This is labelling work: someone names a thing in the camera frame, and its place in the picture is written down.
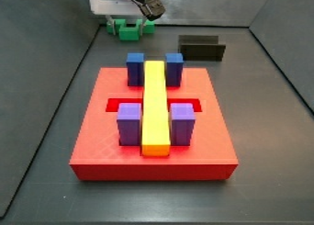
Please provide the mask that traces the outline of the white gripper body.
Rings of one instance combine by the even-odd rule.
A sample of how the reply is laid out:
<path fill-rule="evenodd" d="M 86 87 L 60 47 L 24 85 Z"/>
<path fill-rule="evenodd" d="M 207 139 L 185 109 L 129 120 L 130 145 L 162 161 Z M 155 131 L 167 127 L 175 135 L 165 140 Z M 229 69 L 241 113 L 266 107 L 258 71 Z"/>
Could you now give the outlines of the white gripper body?
<path fill-rule="evenodd" d="M 161 0 L 90 0 L 90 6 L 99 16 L 161 15 Z"/>

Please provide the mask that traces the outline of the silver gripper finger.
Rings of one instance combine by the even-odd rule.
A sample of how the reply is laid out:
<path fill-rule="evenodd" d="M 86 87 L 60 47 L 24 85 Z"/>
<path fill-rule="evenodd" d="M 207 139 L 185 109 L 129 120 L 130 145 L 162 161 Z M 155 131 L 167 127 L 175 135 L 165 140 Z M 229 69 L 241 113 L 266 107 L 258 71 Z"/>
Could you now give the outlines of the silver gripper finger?
<path fill-rule="evenodd" d="M 114 22 L 113 16 L 107 15 L 106 18 L 107 18 L 107 30 L 109 32 L 115 34 L 115 24 L 114 24 L 115 22 Z"/>
<path fill-rule="evenodd" d="M 139 27 L 141 36 L 143 35 L 145 24 L 146 24 L 146 17 L 142 17 L 142 23 L 141 23 L 141 27 Z"/>

